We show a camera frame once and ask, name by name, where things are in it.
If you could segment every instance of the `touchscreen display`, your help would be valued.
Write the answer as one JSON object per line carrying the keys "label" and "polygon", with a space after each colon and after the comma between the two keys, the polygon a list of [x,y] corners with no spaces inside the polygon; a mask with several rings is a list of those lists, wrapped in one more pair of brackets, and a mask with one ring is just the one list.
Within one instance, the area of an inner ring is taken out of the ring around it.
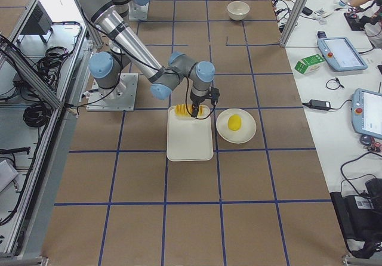
{"label": "touchscreen display", "polygon": [[362,66],[355,51],[347,44],[345,39],[328,39],[325,43],[333,52],[334,58],[340,67]]}
{"label": "touchscreen display", "polygon": [[363,92],[363,129],[382,134],[382,96]]}

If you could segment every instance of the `black cable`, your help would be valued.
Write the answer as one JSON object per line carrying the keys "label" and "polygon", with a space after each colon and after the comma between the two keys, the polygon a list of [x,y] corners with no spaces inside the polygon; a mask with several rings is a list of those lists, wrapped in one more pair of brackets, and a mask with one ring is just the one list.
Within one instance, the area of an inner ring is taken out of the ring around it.
{"label": "black cable", "polygon": [[52,110],[43,102],[37,102],[27,109],[23,114],[23,120],[29,127],[39,128],[48,123]]}
{"label": "black cable", "polygon": [[38,137],[38,140],[37,140],[37,143],[36,143],[36,148],[35,148],[35,151],[33,152],[32,161],[30,163],[28,171],[26,172],[25,180],[24,180],[24,183],[23,183],[23,187],[21,188],[21,190],[19,192],[19,198],[17,199],[16,205],[13,208],[12,211],[9,211],[9,214],[7,215],[7,217],[5,217],[4,219],[0,219],[0,226],[3,226],[5,224],[7,224],[8,222],[10,222],[12,220],[13,216],[16,214],[19,206],[20,206],[21,198],[23,197],[23,194],[25,192],[25,189],[26,189],[26,186],[27,186],[27,182],[28,182],[30,173],[33,170],[33,166],[34,166],[36,158],[37,158],[37,151],[38,151],[38,149],[39,149],[39,147],[41,145],[42,137],[45,134],[45,131],[47,130],[48,125],[49,124],[45,124],[44,129],[42,130],[41,134]]}
{"label": "black cable", "polygon": [[20,69],[19,67],[17,66],[16,62],[14,61],[14,59],[12,58],[12,56],[10,56],[9,54],[7,54],[4,50],[0,49],[0,52],[5,55],[6,57],[8,57],[10,60],[11,60],[11,65],[13,66],[13,68],[15,68],[17,74],[21,75],[21,72],[20,72]]}
{"label": "black cable", "polygon": [[[27,59],[29,59],[29,58],[27,58],[27,57],[25,56],[25,54],[23,54],[17,46],[15,46],[15,45],[14,45],[12,42],[10,42],[5,36],[3,36],[3,35],[1,35],[1,34],[0,34],[0,41],[5,42],[5,43],[8,45],[8,48],[11,48],[11,49],[13,49],[15,52],[17,52],[17,53],[20,55],[20,58],[21,58],[21,59],[22,59],[22,60],[23,60],[23,61],[30,67],[30,69],[33,70],[33,72],[34,72],[36,75],[38,75],[37,70],[34,69],[33,66],[27,61]],[[0,51],[1,51],[1,53],[3,53],[5,56],[7,56],[9,59],[11,59],[11,61],[13,62],[14,65],[16,65],[15,61],[13,60],[13,58],[12,58],[9,54],[7,54],[4,50],[1,50],[1,49],[0,49]]]}
{"label": "black cable", "polygon": [[365,34],[366,34],[366,36],[367,36],[368,38],[373,38],[373,37],[375,37],[375,36],[380,35],[381,32],[382,32],[382,25],[381,25],[381,24],[380,24],[380,27],[381,27],[380,31],[379,31],[377,34],[375,34],[375,35],[368,35],[367,32],[366,32],[366,30],[365,30]]}
{"label": "black cable", "polygon": [[97,91],[98,91],[98,88],[96,88],[96,89],[91,89],[91,90],[88,90],[88,91],[85,91],[84,93],[82,93],[82,95],[81,95],[81,99],[83,99],[83,98],[86,97],[86,95],[85,95],[86,92],[89,92],[89,93],[95,93],[95,92],[97,92]]}
{"label": "black cable", "polygon": [[305,16],[303,16],[302,14],[300,14],[300,17],[304,17],[304,18],[307,18],[307,19],[309,19],[309,20],[318,20],[318,19],[313,18],[313,17],[305,17]]}
{"label": "black cable", "polygon": [[352,11],[354,11],[355,9],[354,8],[335,8],[334,9],[335,11],[339,11],[339,10],[347,10],[348,12],[352,12]]}
{"label": "black cable", "polygon": [[282,13],[282,12],[284,12],[284,11],[287,11],[287,12],[291,12],[291,9],[290,8],[281,8],[281,9],[279,9],[279,10],[277,10],[277,11],[275,11],[275,14],[278,16],[280,13]]}
{"label": "black cable", "polygon": [[[188,104],[187,104],[187,97],[188,97],[188,93],[189,93],[189,88],[190,88],[190,75],[191,75],[191,72],[192,72],[192,69],[197,65],[197,62],[195,62],[193,64],[193,66],[190,68],[190,71],[189,73],[187,74],[186,76],[186,79],[187,79],[187,89],[186,89],[186,99],[185,99],[185,103],[186,103],[186,110],[187,110],[187,113],[192,117],[192,114],[190,113],[189,111],[189,108],[188,108]],[[207,119],[208,117],[211,116],[211,114],[215,111],[215,108],[216,108],[216,104],[214,104],[214,107],[212,108],[212,111],[204,118],[198,118],[198,117],[195,117],[195,119],[197,120],[205,120]]]}
{"label": "black cable", "polygon": [[357,191],[356,187],[352,184],[352,182],[350,181],[350,179],[348,179],[348,178],[345,176],[344,171],[343,171],[343,168],[344,168],[344,166],[346,166],[347,164],[356,162],[356,161],[362,159],[364,156],[366,156],[366,155],[368,155],[368,154],[374,154],[374,155],[376,155],[376,156],[382,158],[382,156],[381,156],[380,154],[377,154],[377,153],[368,151],[367,153],[364,153],[364,154],[362,154],[361,156],[359,156],[359,157],[357,157],[357,158],[355,158],[355,159],[353,159],[353,160],[350,160],[350,161],[347,161],[346,163],[343,163],[343,164],[341,165],[341,167],[340,167],[341,175],[342,175],[342,177],[344,178],[344,180],[347,181],[347,182],[352,186],[352,188],[354,189],[354,191],[355,191],[360,197],[363,197],[363,198],[366,198],[366,199],[370,199],[370,197],[365,196],[364,194],[362,194],[362,193],[360,193],[359,191]]}
{"label": "black cable", "polygon": [[40,102],[40,98],[38,98],[38,100],[31,100],[31,99],[25,98],[23,95],[23,90],[25,90],[25,89],[28,91],[28,89],[26,87],[20,89],[20,96],[22,99],[24,99],[25,101],[28,101],[28,102]]}
{"label": "black cable", "polygon": [[[81,9],[81,14],[82,14],[84,20],[85,20],[85,21],[86,21],[92,28],[94,28],[95,30],[98,30],[100,33],[102,33],[102,34],[106,35],[107,37],[109,37],[109,35],[108,35],[106,32],[104,32],[103,30],[99,29],[99,28],[96,27],[91,21],[88,20],[88,18],[86,17],[86,15],[85,15],[83,9]],[[153,70],[155,70],[155,71],[159,71],[158,68],[155,68],[155,67],[149,65],[148,63],[141,61],[139,58],[137,58],[136,56],[134,56],[133,54],[131,54],[128,50],[126,50],[123,46],[121,46],[121,45],[120,45],[118,42],[116,42],[114,39],[111,39],[111,40],[112,40],[112,41],[113,41],[113,42],[114,42],[120,49],[122,49],[123,51],[125,51],[125,53],[126,53],[128,56],[130,56],[132,59],[137,60],[139,63],[141,63],[141,64],[143,64],[143,65],[145,65],[145,66],[147,66],[147,67],[149,67],[149,68],[151,68],[151,69],[153,69]]]}
{"label": "black cable", "polygon": [[16,88],[16,89],[13,91],[12,95],[7,96],[7,97],[2,97],[2,98],[0,98],[0,101],[8,101],[9,99],[12,99],[12,98],[16,97],[16,96],[17,96],[17,91],[18,91],[18,89]]}
{"label": "black cable", "polygon": [[289,8],[285,8],[285,9],[282,9],[282,10],[277,10],[276,11],[276,16],[278,16],[280,13],[282,13],[282,12],[284,12],[284,11],[286,11],[286,13],[282,16],[282,17],[280,17],[278,20],[277,20],[277,22],[279,23],[280,21],[282,21],[282,20],[289,20],[289,16],[290,16],[290,14],[291,14],[291,10],[289,9]]}
{"label": "black cable", "polygon": [[370,52],[370,51],[372,51],[372,50],[374,50],[374,49],[375,49],[375,48],[373,47],[373,48],[371,48],[370,50],[361,51],[361,52],[359,52],[358,54],[368,53],[368,52]]}
{"label": "black cable", "polygon": [[[79,31],[78,31],[77,35],[74,38],[78,38],[78,36],[82,33],[82,25],[79,22],[77,22],[77,21],[60,21],[60,22],[53,22],[53,24],[62,24],[62,25],[65,25],[65,24],[74,24],[74,25],[79,26]],[[74,44],[72,50],[69,53],[67,53],[65,56],[63,56],[63,58],[61,59],[62,60],[61,64],[59,65],[58,70],[57,70],[57,78],[56,78],[56,80],[54,82],[52,82],[55,91],[58,88],[58,82],[59,82],[60,76],[61,76],[61,69],[62,69],[65,61],[74,53],[74,50],[76,49],[77,43],[78,43],[78,40],[75,41],[75,44]]]}
{"label": "black cable", "polygon": [[[336,87],[331,87],[329,85],[331,82],[336,84]],[[337,77],[335,79],[329,79],[326,82],[325,87],[328,88],[329,90],[337,90],[339,89],[339,87],[341,87],[342,89],[345,88],[345,86],[341,84],[340,80]]]}
{"label": "black cable", "polygon": [[366,175],[361,175],[360,177],[356,177],[356,178],[348,178],[348,179],[346,179],[346,180],[342,180],[342,182],[341,182],[341,188],[340,188],[340,193],[342,193],[342,185],[343,185],[343,183],[344,183],[345,181],[358,180],[358,179],[360,179],[360,178],[367,177],[368,175],[371,175],[372,177],[377,178],[377,177],[376,177],[375,175],[373,175],[373,174],[366,174]]}
{"label": "black cable", "polygon": [[5,95],[5,94],[11,92],[14,88],[15,88],[15,86],[13,86],[11,89],[9,89],[6,93],[0,94],[0,96],[3,96],[3,95]]}
{"label": "black cable", "polygon": [[69,51],[65,47],[52,47],[46,50],[45,56],[37,62],[37,68],[40,78],[53,91],[57,90],[58,81],[60,79],[59,70],[65,59],[69,56]]}
{"label": "black cable", "polygon": [[273,2],[273,6],[276,6],[278,2],[282,2],[282,3],[284,3],[286,5],[287,8],[290,8],[289,5],[284,0],[275,0]]}
{"label": "black cable", "polygon": [[120,80],[120,78],[121,78],[122,69],[123,69],[123,66],[122,66],[122,54],[121,54],[121,62],[120,62],[120,61],[117,61],[117,62],[118,62],[118,64],[119,64],[119,75],[118,75],[118,80],[117,80],[117,83],[112,87],[112,89],[111,89],[111,91],[110,91],[109,93],[107,93],[105,96],[101,97],[100,99],[95,100],[94,102],[85,103],[85,104],[81,104],[81,105],[77,105],[77,106],[74,106],[74,105],[69,106],[71,109],[72,109],[72,108],[76,108],[76,110],[77,110],[77,114],[78,114],[78,115],[79,115],[79,108],[81,108],[81,107],[85,107],[85,106],[87,106],[87,105],[93,105],[94,103],[99,102],[99,101],[105,99],[105,98],[106,98],[107,96],[109,96],[109,95],[115,90],[115,88],[118,86],[118,84],[119,84],[119,80]]}
{"label": "black cable", "polygon": [[344,103],[342,103],[340,108],[330,108],[330,110],[335,110],[335,111],[340,110],[345,105],[346,102],[352,102],[352,99],[346,100]]}

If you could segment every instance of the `brown cardboard floor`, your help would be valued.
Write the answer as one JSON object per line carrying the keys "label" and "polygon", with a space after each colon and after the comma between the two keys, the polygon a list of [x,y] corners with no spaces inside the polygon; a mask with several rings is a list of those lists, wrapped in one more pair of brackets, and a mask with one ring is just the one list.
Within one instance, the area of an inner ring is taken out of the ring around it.
{"label": "brown cardboard floor", "polygon": [[[341,265],[346,249],[269,0],[152,0],[132,23],[154,56],[215,64],[214,156],[166,158],[167,108],[140,77],[135,111],[81,111],[43,255],[50,265]],[[228,108],[250,112],[255,137],[231,144],[216,132]]]}

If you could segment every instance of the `white bowl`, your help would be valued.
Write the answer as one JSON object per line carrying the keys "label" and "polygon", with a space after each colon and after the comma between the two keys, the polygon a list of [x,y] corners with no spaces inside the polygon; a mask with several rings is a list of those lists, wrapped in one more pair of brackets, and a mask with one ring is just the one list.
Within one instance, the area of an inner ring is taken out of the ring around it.
{"label": "white bowl", "polygon": [[233,20],[243,20],[249,13],[249,5],[244,2],[231,2],[227,6],[228,15]]}

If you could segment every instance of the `power adapter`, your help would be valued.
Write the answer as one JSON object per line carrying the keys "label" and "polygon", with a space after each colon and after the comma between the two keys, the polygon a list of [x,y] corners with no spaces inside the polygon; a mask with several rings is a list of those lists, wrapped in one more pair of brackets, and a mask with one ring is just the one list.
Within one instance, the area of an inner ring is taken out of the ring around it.
{"label": "power adapter", "polygon": [[303,14],[306,16],[310,16],[312,14],[312,10],[310,8],[304,7],[303,10],[301,11]]}
{"label": "power adapter", "polygon": [[321,100],[309,100],[308,103],[303,103],[304,106],[311,108],[311,109],[317,109],[317,110],[323,110],[323,111],[329,111],[332,109],[330,106],[330,102],[328,101],[321,101]]}

